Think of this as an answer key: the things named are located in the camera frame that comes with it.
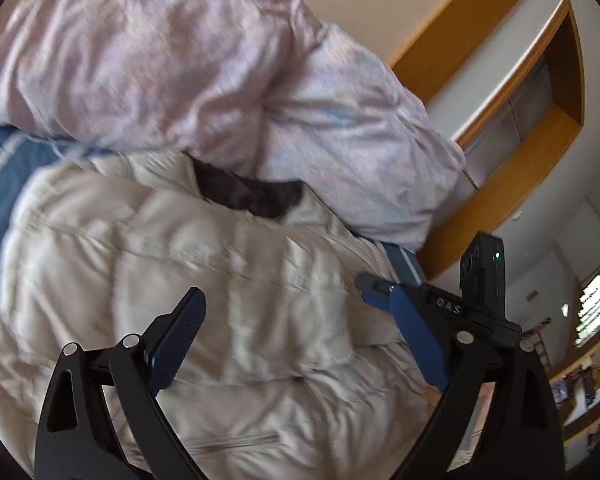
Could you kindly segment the cream puffer jacket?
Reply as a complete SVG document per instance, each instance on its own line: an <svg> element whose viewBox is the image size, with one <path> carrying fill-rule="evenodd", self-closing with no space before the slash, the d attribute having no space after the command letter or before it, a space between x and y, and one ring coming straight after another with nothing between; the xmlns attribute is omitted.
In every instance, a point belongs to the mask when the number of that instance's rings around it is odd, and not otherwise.
<svg viewBox="0 0 600 480"><path fill-rule="evenodd" d="M0 438L31 469L61 348L141 333L195 287L206 318L158 400L201 469L387 479L426 425L426 382L363 272L394 278L310 190L268 220L206 200L183 154L36 170L0 255Z"/></svg>

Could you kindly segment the blue white striped bedsheet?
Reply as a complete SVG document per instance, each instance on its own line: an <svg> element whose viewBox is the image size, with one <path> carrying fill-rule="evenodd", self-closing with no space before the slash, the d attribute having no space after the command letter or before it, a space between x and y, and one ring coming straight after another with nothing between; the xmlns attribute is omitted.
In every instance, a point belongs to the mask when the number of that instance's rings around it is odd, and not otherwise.
<svg viewBox="0 0 600 480"><path fill-rule="evenodd" d="M0 127L0 252L10 216L31 174L61 160L83 162L110 153L68 138L43 139L14 127Z"/></svg>

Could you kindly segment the pink floral duvet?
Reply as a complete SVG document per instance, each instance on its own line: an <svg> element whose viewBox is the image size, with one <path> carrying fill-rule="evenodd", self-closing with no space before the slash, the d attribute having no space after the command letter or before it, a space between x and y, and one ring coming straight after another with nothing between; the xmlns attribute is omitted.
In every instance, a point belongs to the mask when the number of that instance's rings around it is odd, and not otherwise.
<svg viewBox="0 0 600 480"><path fill-rule="evenodd" d="M393 71L303 0L19 0L0 126L300 180L354 232L414 250L465 163Z"/></svg>

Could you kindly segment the wooden bookshelf with items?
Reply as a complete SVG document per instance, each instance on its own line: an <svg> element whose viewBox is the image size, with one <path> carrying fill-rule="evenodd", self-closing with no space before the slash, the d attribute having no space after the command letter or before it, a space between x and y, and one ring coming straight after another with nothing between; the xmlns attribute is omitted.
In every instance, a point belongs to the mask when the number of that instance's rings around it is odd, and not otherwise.
<svg viewBox="0 0 600 480"><path fill-rule="evenodd" d="M564 358L554 363L544 335L550 319L527 330L524 339L544 366L558 409L565 468L576 470L600 444L600 328L571 341Z"/></svg>

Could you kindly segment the wooden headboard shelf frame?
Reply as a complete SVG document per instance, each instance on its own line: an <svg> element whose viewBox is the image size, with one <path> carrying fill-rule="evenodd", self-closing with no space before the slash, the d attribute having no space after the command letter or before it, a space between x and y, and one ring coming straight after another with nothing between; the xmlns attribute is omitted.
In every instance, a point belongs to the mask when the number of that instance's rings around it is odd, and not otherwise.
<svg viewBox="0 0 600 480"><path fill-rule="evenodd" d="M418 253L428 278L495 232L554 170L585 118L581 38L571 0L448 0L391 64L467 167Z"/></svg>

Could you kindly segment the window with grille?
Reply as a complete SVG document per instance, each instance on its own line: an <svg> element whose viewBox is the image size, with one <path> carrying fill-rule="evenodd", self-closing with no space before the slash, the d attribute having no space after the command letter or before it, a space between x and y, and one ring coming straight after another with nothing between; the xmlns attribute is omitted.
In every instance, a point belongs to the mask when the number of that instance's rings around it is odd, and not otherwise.
<svg viewBox="0 0 600 480"><path fill-rule="evenodd" d="M583 347L600 330L600 273L586 284L580 296L577 337L574 344Z"/></svg>

